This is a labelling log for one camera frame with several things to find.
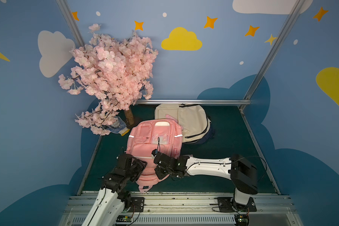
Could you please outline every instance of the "metal base plate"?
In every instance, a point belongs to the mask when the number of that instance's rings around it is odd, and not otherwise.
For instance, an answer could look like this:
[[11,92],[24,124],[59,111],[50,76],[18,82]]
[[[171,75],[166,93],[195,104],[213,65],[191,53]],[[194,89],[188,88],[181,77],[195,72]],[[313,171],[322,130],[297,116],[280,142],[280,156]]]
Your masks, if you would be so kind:
[[131,208],[128,213],[133,212],[133,205],[135,206],[135,213],[143,212],[143,206],[145,205],[144,197],[131,197]]

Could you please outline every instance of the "pink flower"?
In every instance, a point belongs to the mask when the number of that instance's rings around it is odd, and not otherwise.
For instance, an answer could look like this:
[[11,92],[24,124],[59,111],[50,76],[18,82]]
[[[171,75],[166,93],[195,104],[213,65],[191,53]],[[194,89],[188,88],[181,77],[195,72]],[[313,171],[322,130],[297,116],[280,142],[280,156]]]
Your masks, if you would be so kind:
[[98,24],[93,24],[92,26],[89,26],[89,29],[93,32],[93,31],[98,31],[100,29],[101,25]]
[[99,84],[99,89],[104,90],[104,91],[108,91],[109,85],[106,81],[102,81]]
[[97,90],[95,90],[93,87],[91,86],[88,86],[86,89],[85,89],[85,92],[88,93],[89,95],[93,96],[94,94],[97,93]]
[[65,79],[64,75],[59,75],[58,83],[62,87],[62,89],[70,89],[74,80],[73,79]]
[[85,119],[79,119],[79,120],[75,120],[76,122],[79,123],[79,125],[81,125],[83,128],[89,128],[90,124],[88,120]]
[[64,75],[59,76],[58,82],[72,95],[85,89],[101,100],[92,112],[82,112],[75,121],[103,136],[110,133],[103,126],[113,123],[118,110],[128,110],[142,96],[151,98],[153,86],[147,79],[152,77],[152,64],[158,51],[151,49],[150,38],[140,38],[136,32],[129,40],[118,42],[109,35],[94,33],[100,29],[98,24],[89,28],[93,34],[89,43],[93,46],[85,45],[71,51],[79,64],[71,69],[71,76],[80,85]]
[[69,91],[67,91],[67,93],[70,93],[70,94],[72,94],[72,95],[78,95],[78,94],[80,94],[80,91],[83,89],[83,87],[79,87],[79,88],[77,88],[77,89],[71,89],[71,90],[69,90]]

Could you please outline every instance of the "pink backpack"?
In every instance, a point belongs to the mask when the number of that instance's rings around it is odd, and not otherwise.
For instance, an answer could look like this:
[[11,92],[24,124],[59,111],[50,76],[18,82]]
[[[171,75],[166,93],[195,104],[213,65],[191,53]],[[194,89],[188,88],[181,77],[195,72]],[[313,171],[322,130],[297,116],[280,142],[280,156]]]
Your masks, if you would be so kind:
[[148,163],[140,178],[136,181],[140,192],[147,192],[153,185],[168,177],[166,176],[162,180],[158,179],[154,171],[157,165],[153,163],[152,151],[158,149],[168,156],[178,158],[181,146],[182,128],[174,120],[143,121],[132,129],[128,138],[126,153]]

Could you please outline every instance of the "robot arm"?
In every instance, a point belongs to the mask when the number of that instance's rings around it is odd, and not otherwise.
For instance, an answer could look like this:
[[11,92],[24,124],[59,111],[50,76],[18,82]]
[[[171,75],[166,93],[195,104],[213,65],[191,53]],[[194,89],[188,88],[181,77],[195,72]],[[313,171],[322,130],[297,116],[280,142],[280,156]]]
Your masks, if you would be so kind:
[[138,180],[146,166],[146,162],[129,154],[120,155],[117,167],[104,176],[96,201],[82,226],[115,224],[118,215],[128,208],[131,202],[130,193],[122,192],[122,189],[127,185],[127,181]]
[[157,164],[155,172],[159,179],[170,174],[178,178],[212,175],[232,180],[236,188],[229,207],[234,211],[247,209],[250,196],[257,194],[257,169],[239,154],[216,160],[190,156],[180,156],[175,159],[156,150],[152,155],[154,163]]
[[[257,194],[257,169],[248,160],[238,154],[231,158],[200,159],[190,156],[180,156],[178,159],[169,157],[157,150],[152,152],[155,172],[159,179],[171,176],[182,178],[194,175],[212,175],[230,179],[235,184],[235,194],[226,209],[233,211],[247,209],[250,195]],[[130,180],[138,180],[147,166],[129,154],[118,157],[118,164],[103,178],[96,201],[82,226],[112,226],[123,210],[130,207],[131,195],[122,189]]]

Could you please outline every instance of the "tree trunk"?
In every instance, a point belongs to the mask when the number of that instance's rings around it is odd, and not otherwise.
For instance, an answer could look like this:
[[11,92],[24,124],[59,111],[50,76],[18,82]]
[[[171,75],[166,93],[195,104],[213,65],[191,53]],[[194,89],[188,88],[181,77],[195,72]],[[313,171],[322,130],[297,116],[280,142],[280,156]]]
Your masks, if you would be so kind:
[[135,118],[133,117],[131,107],[129,107],[128,111],[124,110],[124,115],[129,125],[133,125],[135,123]]

